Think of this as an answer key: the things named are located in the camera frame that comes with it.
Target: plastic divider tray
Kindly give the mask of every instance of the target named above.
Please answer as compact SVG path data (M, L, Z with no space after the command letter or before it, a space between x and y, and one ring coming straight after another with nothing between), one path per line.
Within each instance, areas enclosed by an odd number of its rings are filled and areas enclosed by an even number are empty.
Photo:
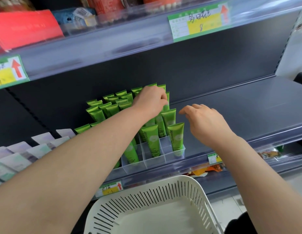
M140 136L139 141L140 144L135 145L139 162L130 164L123 154L121 157L122 166L117 169L113 169L106 178L106 181L116 180L126 175L184 159L185 146L182 145L183 148L181 150L172 151L172 144L169 136L160 138L161 155L158 157L152 157L148 143L143 142Z

